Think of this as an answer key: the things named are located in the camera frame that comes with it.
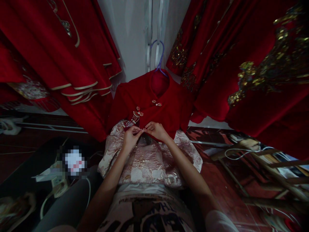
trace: woman's left hand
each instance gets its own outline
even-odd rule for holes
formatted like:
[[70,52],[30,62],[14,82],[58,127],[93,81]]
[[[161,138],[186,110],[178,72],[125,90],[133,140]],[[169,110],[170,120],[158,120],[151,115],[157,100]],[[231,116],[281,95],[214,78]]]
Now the woman's left hand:
[[144,130],[141,130],[139,127],[131,126],[130,129],[125,132],[122,149],[130,153],[143,132]]

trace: wrist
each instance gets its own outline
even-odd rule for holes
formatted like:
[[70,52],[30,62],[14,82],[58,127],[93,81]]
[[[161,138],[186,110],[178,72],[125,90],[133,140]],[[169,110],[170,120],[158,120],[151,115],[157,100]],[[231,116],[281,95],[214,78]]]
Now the wrist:
[[168,145],[170,143],[173,143],[174,140],[170,136],[167,136],[167,138],[164,139],[162,142],[164,142],[166,145]]
[[127,155],[130,154],[131,150],[132,150],[132,149],[130,149],[130,148],[128,148],[128,147],[125,146],[125,147],[122,147],[120,153],[121,153],[122,155],[127,156]]

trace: white wall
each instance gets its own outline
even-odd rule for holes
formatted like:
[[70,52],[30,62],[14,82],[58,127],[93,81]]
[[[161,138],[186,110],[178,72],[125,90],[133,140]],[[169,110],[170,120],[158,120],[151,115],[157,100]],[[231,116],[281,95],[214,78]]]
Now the white wall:
[[[165,68],[174,41],[177,37],[190,0],[169,1],[166,21],[163,20],[162,35],[165,52],[162,67]],[[113,91],[121,82],[128,82],[146,73],[145,61],[145,8],[144,0],[98,0],[109,31],[122,58],[123,73],[112,79]],[[157,37],[157,15],[159,0],[153,0],[153,41]],[[155,63],[155,46],[152,50],[152,69]],[[172,75],[180,83],[180,77]],[[227,123],[217,122],[210,117],[196,124],[190,121],[189,126],[230,129]]]

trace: red sleeve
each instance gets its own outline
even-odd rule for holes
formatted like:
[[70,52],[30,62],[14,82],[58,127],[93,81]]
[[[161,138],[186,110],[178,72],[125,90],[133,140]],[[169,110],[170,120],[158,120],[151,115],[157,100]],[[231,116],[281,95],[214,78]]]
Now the red sleeve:
[[183,130],[183,132],[186,132],[188,129],[188,124],[190,121],[192,110],[193,110],[193,98],[191,95],[188,94],[183,102],[180,116],[180,128]]
[[126,119],[128,117],[128,108],[124,101],[124,87],[123,84],[118,85],[115,98],[112,103],[112,107],[109,112],[108,120],[107,120],[107,132],[110,133],[112,128],[122,119]]

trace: cream trim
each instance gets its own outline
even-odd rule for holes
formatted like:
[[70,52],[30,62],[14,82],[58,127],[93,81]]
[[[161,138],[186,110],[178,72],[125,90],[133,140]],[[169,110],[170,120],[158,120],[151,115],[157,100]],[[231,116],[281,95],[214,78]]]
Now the cream trim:
[[98,90],[105,90],[105,89],[110,89],[113,85],[111,84],[109,87],[103,88],[103,89],[94,89],[93,91],[98,91]]
[[74,26],[74,28],[75,28],[75,31],[76,31],[77,42],[76,42],[76,44],[75,44],[75,47],[77,48],[77,47],[80,45],[80,36],[79,36],[78,31],[77,31],[77,29],[76,29],[75,23],[74,23],[74,21],[73,21],[73,19],[72,19],[72,17],[71,17],[71,14],[70,14],[70,12],[69,12],[69,10],[68,10],[68,8],[67,8],[67,5],[65,4],[64,0],[62,0],[62,1],[63,1],[63,4],[64,4],[65,8],[67,9],[67,12],[68,12],[68,14],[69,14],[69,16],[70,16],[70,19],[71,19],[71,21],[72,21],[72,23],[73,23],[73,26]]
[[83,102],[90,101],[90,100],[91,100],[91,98],[93,98],[93,96],[98,95],[98,94],[99,94],[99,93],[95,93],[95,94],[91,95],[91,97],[90,97],[88,100],[85,100],[85,101],[83,101]]
[[90,92],[92,89],[87,89],[85,91],[82,91],[82,92],[79,92],[79,93],[75,93],[75,94],[66,94],[66,93],[61,93],[62,95],[64,96],[68,96],[68,97],[74,97],[74,96],[78,96],[78,95],[81,95],[83,93],[88,93]]
[[[114,76],[117,76],[121,72],[122,72],[122,70],[120,72],[116,73]],[[112,79],[114,76],[111,76],[109,79]]]
[[79,97],[77,97],[77,98],[75,98],[75,99],[73,99],[73,100],[70,100],[70,99],[69,99],[69,101],[70,101],[70,102],[77,101],[77,100],[81,99],[83,96],[85,96],[85,94],[82,94],[82,95],[80,95]]
[[89,101],[93,96],[95,96],[95,95],[97,95],[98,93],[95,93],[95,94],[93,94],[93,95],[91,95],[91,96],[88,96],[86,99],[83,99],[83,100],[81,100],[81,101],[79,101],[79,102],[75,102],[75,103],[73,103],[73,104],[71,104],[71,105],[77,105],[78,103],[83,103],[83,102],[87,102],[87,101]]
[[105,94],[103,94],[103,95],[101,95],[101,96],[103,97],[103,96],[105,96],[105,95],[108,95],[109,93],[110,93],[110,91],[109,91],[109,92],[107,92],[107,93],[105,93]]
[[83,87],[73,87],[76,90],[81,90],[81,89],[86,89],[86,88],[90,88],[93,87],[97,84],[98,82],[96,81],[95,83],[91,84],[91,85],[87,85],[87,86],[83,86]]
[[71,85],[72,84],[69,83],[69,84],[65,84],[65,85],[61,85],[61,86],[57,86],[57,87],[51,88],[51,90],[63,89],[63,88],[69,87]]

